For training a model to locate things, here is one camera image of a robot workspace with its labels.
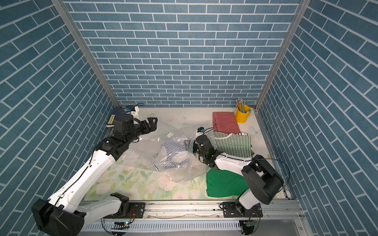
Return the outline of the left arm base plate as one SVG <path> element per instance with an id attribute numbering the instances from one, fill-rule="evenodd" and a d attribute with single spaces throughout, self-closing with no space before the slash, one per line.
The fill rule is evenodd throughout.
<path id="1" fill-rule="evenodd" d="M 127 202 L 122 203 L 118 212 L 108 215 L 105 219 L 143 218 L 146 204 L 144 202 Z"/>

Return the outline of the clear bag with striped clothes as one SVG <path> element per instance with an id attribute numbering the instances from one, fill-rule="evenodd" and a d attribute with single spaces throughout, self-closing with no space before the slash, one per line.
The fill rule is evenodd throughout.
<path id="1" fill-rule="evenodd" d="M 153 155 L 152 165 L 172 182 L 186 182 L 210 171 L 200 154 L 201 145 L 196 138 L 205 135 L 210 144 L 216 148 L 213 128 L 189 126 L 170 132 L 164 138 L 160 150 Z"/>

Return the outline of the blue white striped tank top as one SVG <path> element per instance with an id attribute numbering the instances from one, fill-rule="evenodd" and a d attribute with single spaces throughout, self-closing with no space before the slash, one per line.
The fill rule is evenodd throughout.
<path id="1" fill-rule="evenodd" d="M 181 137 L 167 138 L 160 151 L 153 157 L 153 165 L 158 170 L 177 169 L 189 163 L 189 140 Z"/>

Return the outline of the red garment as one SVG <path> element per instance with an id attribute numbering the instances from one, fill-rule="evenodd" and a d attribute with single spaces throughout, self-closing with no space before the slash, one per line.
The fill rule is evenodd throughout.
<path id="1" fill-rule="evenodd" d="M 226 134 L 240 134 L 238 123 L 232 112 L 213 112 L 213 128 Z"/>

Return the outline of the bright green garment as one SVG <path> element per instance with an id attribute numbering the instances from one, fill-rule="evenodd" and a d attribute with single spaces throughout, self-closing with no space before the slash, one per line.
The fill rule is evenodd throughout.
<path id="1" fill-rule="evenodd" d="M 249 189 L 245 178 L 239 174 L 211 169 L 206 174 L 207 195 L 214 198 L 240 196 Z"/>

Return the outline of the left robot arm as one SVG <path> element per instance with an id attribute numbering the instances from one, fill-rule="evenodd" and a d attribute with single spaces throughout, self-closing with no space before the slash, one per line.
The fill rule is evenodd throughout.
<path id="1" fill-rule="evenodd" d="M 113 133 L 100 141 L 89 160 L 47 200 L 31 207 L 37 228 L 50 236 L 76 236 L 88 224 L 111 216 L 133 216 L 129 198 L 112 193 L 104 200 L 80 206 L 82 199 L 100 176 L 112 166 L 141 135 L 157 129 L 157 118 L 144 121 L 131 114 L 115 116 Z"/>

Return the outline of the green white striped garment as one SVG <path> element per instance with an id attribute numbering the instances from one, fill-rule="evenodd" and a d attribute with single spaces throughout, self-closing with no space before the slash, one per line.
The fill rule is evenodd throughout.
<path id="1" fill-rule="evenodd" d="M 255 154 L 252 151 L 251 138 L 247 135 L 215 131 L 214 138 L 219 151 L 241 158 L 250 158 Z"/>

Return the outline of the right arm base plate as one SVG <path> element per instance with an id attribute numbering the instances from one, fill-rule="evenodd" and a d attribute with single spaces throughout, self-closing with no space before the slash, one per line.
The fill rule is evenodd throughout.
<path id="1" fill-rule="evenodd" d="M 260 204 L 254 205 L 251 209 L 246 209 L 240 203 L 237 203 L 236 201 L 222 202 L 222 203 L 220 203 L 220 208 L 222 210 L 224 218 L 236 218 L 236 217 L 260 218 L 260 217 L 263 217 L 263 213 L 262 213 L 262 209 L 261 209 Z"/>

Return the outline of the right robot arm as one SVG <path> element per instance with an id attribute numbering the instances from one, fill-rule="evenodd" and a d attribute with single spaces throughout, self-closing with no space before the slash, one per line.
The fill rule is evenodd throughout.
<path id="1" fill-rule="evenodd" d="M 208 167 L 244 177 L 249 189 L 236 201 L 236 208 L 249 210 L 257 204 L 268 205 L 284 186 L 284 179 L 261 155 L 246 159 L 215 149 L 205 134 L 196 137 L 194 150 Z"/>

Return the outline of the clear vacuum bag with valve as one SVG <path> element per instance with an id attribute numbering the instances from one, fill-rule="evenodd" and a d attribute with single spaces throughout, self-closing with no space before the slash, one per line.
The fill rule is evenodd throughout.
<path id="1" fill-rule="evenodd" d="M 152 165 L 152 157 L 160 150 L 160 146 L 167 134 L 176 130 L 178 128 L 166 122 L 158 121 L 156 131 L 141 135 L 136 142 L 130 144 L 129 149 L 115 163 L 157 171 Z"/>

